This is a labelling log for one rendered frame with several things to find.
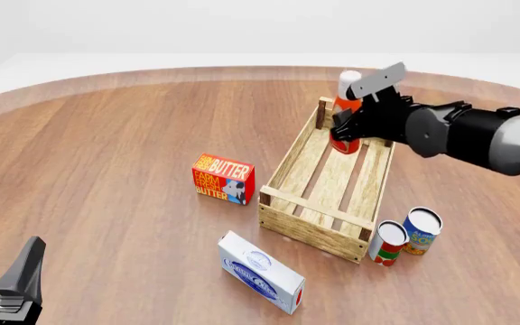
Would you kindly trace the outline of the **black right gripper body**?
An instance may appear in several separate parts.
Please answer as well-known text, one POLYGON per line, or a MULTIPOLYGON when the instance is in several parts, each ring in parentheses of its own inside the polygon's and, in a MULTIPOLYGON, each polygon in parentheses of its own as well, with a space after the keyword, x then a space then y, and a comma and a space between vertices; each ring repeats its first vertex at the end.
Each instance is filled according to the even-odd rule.
POLYGON ((377 137, 396 143, 407 143, 405 124, 412 113, 412 97, 402 97, 390 86, 363 98, 357 111, 357 138, 377 137))

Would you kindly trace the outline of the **white cream cheese box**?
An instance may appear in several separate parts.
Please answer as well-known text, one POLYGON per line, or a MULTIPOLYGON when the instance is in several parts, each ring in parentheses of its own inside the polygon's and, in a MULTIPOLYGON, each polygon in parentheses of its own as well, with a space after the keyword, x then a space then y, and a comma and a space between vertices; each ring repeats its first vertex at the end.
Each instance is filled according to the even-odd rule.
POLYGON ((220 263, 238 278, 287 314, 302 302, 306 279, 277 259, 228 231, 218 241, 220 263))

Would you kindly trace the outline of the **blue soup tin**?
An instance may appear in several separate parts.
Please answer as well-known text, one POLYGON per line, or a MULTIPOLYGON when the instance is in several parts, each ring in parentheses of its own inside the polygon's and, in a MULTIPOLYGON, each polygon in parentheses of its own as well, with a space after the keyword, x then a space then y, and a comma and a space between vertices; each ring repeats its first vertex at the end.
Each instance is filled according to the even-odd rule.
POLYGON ((412 208, 404 219, 403 227, 410 240, 404 251, 413 255, 425 254, 435 238, 441 233, 441 217, 424 207, 412 208))

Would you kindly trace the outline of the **red ketchup bottle white cap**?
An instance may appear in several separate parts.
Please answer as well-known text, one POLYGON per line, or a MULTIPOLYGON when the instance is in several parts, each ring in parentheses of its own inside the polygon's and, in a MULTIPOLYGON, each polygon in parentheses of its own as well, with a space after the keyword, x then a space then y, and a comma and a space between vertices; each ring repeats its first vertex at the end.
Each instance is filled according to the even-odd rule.
MULTIPOLYGON (((347 97, 347 91, 349 90, 349 86, 351 83, 360 80, 362 75, 360 72, 355 70, 343 70, 339 75, 339 84, 338 84, 338 94, 333 103, 333 115, 334 113, 340 110, 351 109, 354 113, 361 107, 361 101, 358 100, 349 100, 347 97)), ((360 142, 359 140, 355 140, 351 143, 348 142, 337 142, 331 139, 330 136, 330 144, 331 146, 344 154, 352 154, 358 151, 360 142)))

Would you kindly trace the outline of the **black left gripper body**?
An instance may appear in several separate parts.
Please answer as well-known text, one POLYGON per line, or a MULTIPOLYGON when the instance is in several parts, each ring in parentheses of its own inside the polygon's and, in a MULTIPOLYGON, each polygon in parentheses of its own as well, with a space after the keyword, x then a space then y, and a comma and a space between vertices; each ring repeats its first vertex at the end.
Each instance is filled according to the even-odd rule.
POLYGON ((42 297, 1 297, 0 325, 36 325, 41 312, 42 297))

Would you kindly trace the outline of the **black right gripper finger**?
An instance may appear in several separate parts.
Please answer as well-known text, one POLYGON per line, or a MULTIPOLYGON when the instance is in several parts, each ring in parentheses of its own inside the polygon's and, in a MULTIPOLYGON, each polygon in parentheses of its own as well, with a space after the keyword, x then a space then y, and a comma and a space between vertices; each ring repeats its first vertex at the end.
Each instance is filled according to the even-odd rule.
POLYGON ((337 142, 351 143, 362 138, 362 132, 359 131, 358 126, 335 126, 330 129, 331 139, 337 142))
POLYGON ((351 109, 340 110, 332 116, 335 127, 351 127, 354 125, 354 112, 351 109))

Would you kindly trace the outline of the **tomato print tin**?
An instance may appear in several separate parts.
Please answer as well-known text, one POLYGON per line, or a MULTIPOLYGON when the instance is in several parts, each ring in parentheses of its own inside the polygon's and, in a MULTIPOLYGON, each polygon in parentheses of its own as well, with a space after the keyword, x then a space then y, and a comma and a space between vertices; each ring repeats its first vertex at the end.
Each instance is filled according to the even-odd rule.
POLYGON ((401 224, 392 220, 382 221, 371 240, 368 255, 377 265, 390 267, 407 243, 409 236, 401 224))

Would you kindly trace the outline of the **red butter box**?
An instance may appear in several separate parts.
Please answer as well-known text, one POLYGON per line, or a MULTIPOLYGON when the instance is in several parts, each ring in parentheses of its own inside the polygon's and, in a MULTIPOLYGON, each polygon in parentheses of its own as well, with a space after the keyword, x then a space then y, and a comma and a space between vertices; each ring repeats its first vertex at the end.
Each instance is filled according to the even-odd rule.
POLYGON ((248 205, 255 191, 255 166, 202 153, 192 165, 196 192, 219 200, 248 205))

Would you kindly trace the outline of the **wooden slat tray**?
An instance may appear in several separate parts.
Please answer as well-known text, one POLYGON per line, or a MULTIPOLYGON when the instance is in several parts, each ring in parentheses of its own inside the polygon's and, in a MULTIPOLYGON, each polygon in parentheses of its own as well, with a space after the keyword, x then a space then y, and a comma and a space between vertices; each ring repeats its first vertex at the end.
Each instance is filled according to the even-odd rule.
POLYGON ((270 181, 259 190, 259 224, 359 263, 376 229, 395 145, 368 138, 356 153, 331 148, 332 104, 332 99, 319 99, 270 181))

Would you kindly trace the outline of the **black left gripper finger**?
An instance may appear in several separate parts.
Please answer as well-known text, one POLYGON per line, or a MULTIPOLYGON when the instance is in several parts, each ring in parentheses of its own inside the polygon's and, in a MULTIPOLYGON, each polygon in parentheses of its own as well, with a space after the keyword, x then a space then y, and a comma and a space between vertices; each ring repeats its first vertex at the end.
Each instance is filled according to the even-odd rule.
POLYGON ((42 261, 46 243, 30 237, 0 278, 0 302, 42 302, 42 261))

